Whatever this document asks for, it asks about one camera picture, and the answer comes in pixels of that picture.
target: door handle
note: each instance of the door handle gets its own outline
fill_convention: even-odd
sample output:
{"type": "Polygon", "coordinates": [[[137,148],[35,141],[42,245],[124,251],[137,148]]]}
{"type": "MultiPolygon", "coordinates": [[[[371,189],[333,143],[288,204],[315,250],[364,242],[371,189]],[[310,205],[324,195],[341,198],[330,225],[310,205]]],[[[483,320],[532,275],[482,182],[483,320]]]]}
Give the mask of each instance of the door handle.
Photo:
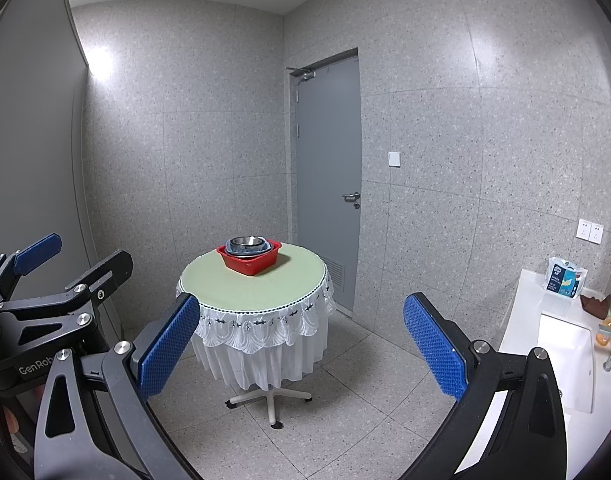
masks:
{"type": "Polygon", "coordinates": [[[345,200],[346,202],[354,202],[354,200],[358,200],[359,198],[361,198],[361,193],[357,191],[349,195],[341,195],[341,196],[343,197],[343,200],[345,200]]]}

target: gray door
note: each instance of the gray door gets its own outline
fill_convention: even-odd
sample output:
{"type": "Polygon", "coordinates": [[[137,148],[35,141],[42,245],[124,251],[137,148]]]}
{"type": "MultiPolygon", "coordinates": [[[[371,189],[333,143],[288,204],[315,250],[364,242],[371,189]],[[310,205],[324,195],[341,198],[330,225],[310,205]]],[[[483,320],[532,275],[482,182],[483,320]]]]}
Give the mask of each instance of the gray door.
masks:
{"type": "Polygon", "coordinates": [[[298,242],[322,257],[334,300],[351,310],[361,220],[359,58],[316,70],[297,89],[298,242]]]}

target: stack of bowls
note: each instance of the stack of bowls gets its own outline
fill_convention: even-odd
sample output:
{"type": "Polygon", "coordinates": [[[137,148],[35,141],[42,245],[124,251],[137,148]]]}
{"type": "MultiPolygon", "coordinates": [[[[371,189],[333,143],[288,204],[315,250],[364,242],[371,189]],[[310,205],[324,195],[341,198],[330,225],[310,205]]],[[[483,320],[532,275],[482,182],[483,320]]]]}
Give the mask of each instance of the stack of bowls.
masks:
{"type": "Polygon", "coordinates": [[[272,244],[260,236],[237,236],[227,240],[225,252],[236,258],[256,258],[272,249],[272,244]]]}

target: blue textured pad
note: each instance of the blue textured pad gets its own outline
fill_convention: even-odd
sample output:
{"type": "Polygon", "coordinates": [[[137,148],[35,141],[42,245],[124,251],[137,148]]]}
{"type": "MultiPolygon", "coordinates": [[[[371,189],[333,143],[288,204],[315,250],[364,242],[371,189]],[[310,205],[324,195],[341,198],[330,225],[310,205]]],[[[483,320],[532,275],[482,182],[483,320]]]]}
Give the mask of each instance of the blue textured pad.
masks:
{"type": "Polygon", "coordinates": [[[139,363],[138,390],[141,399],[158,395],[198,326],[198,301],[190,296],[170,320],[158,340],[139,363]]]}
{"type": "Polygon", "coordinates": [[[61,237],[52,233],[34,245],[21,251],[14,260],[14,274],[17,276],[27,276],[35,268],[43,265],[52,256],[61,252],[61,237]]]}
{"type": "Polygon", "coordinates": [[[441,391],[460,400],[467,388],[465,362],[415,296],[405,299],[403,320],[441,391]]]}

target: white wall switch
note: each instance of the white wall switch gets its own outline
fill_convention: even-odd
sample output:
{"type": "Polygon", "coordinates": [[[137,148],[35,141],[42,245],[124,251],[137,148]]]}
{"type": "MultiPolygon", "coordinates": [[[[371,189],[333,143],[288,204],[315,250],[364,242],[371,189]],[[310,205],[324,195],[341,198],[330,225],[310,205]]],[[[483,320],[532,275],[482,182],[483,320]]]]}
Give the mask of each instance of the white wall switch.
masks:
{"type": "Polygon", "coordinates": [[[600,224],[592,224],[592,228],[589,230],[589,241],[600,244],[602,237],[603,226],[600,224]]]}
{"type": "Polygon", "coordinates": [[[588,222],[582,218],[579,218],[579,227],[577,229],[577,238],[581,240],[589,240],[589,232],[592,226],[592,222],[588,222]]]}
{"type": "Polygon", "coordinates": [[[388,152],[387,163],[391,168],[401,167],[401,153],[400,152],[388,152]]]}

